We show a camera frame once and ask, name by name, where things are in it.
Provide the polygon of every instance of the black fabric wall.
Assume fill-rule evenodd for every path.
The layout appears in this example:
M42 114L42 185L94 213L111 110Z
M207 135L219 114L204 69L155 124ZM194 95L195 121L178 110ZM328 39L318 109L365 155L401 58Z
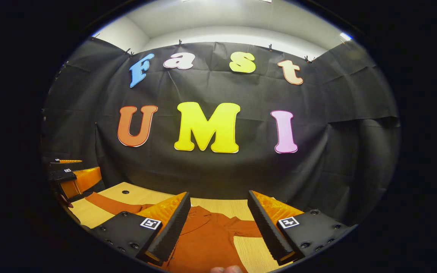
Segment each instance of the black fabric wall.
M191 69L167 69L177 52L195 54ZM232 72L233 52L255 56L252 73ZM130 88L129 68L149 53L146 77ZM288 83L277 63L300 67L302 85ZM197 102L206 118L223 102L241 106L236 154L177 151L177 105ZM156 105L147 142L127 147L117 137L119 110ZM293 113L298 151L278 154L273 110ZM248 190L299 209L321 209L357 223L373 208L393 174L399 122L389 86L375 62L354 42L338 45L313 63L254 45L191 43L133 57L102 40L85 42L50 90L44 155L99 165L106 188L129 182L171 194L245 199ZM133 115L130 133L141 126Z

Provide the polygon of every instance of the orange cloth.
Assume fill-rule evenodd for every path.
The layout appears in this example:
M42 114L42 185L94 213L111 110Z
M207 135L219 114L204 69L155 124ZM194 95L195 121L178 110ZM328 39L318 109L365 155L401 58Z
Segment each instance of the orange cloth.
M114 214L130 206L97 193L89 197L85 199ZM193 206L170 259L160 268L172 273L209 273L213 267L237 265L247 273L237 254L234 236L262 237L255 221L228 218L221 213Z

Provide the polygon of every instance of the white ceiling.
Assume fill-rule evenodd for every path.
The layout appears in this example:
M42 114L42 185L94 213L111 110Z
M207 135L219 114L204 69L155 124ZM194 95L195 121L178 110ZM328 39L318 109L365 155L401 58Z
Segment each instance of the white ceiling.
M149 38L206 26L244 26L302 38L329 50L341 43L335 26L285 0L157 0L126 15Z

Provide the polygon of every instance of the wooden table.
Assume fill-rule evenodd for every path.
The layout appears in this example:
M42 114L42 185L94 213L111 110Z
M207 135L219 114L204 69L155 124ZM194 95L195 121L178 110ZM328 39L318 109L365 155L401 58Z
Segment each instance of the wooden table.
M123 194L123 190L128 190L129 194ZM172 194L148 190L126 182L103 190L99 194L127 204L156 204L173 196ZM247 200L201 198L191 198L190 200L192 206L201 206L210 212L222 213L229 218L237 216L241 220L254 220L247 207ZM85 199L75 201L72 204L73 209L70 210L79 218L82 225L89 228L95 228L114 216ZM265 273L286 266L278 266L262 238L235 236L234 244L242 263L249 273Z

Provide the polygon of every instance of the finger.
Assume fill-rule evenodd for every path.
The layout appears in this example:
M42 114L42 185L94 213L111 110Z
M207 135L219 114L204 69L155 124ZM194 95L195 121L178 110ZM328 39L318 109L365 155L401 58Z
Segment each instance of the finger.
M238 266L234 265L227 267L224 273L242 273L242 270Z
M210 273L223 273L224 270L223 267L214 267L210 270Z

